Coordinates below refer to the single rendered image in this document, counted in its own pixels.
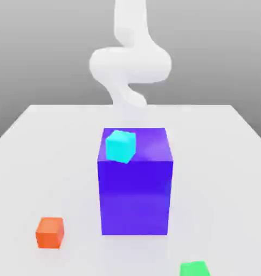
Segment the large blue box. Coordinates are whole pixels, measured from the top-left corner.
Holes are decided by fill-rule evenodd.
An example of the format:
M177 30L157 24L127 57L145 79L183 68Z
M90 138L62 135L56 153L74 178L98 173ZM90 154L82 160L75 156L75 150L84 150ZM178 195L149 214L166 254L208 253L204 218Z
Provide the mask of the large blue box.
M166 235L173 157L164 128L130 128L136 153L127 163L106 158L104 128L97 159L103 235Z

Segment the small green cube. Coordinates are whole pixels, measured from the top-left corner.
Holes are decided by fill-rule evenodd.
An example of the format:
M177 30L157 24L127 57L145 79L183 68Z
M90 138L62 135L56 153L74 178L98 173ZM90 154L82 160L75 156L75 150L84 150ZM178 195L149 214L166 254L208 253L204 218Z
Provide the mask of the small green cube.
M205 261L192 261L180 265L179 276L211 276Z

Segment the small cyan cube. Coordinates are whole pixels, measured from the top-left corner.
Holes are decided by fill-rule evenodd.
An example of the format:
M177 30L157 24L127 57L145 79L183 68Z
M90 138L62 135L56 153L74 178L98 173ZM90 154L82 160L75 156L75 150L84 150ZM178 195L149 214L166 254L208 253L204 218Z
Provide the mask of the small cyan cube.
M123 130L114 130L105 139L106 158L127 164L136 153L136 134Z

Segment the small orange cube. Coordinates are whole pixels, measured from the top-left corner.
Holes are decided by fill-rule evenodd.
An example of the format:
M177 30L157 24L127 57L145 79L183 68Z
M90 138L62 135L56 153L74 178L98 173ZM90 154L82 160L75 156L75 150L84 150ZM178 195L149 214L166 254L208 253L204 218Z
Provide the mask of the small orange cube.
M64 233L61 217L42 217L36 229L37 245L40 249L59 249Z

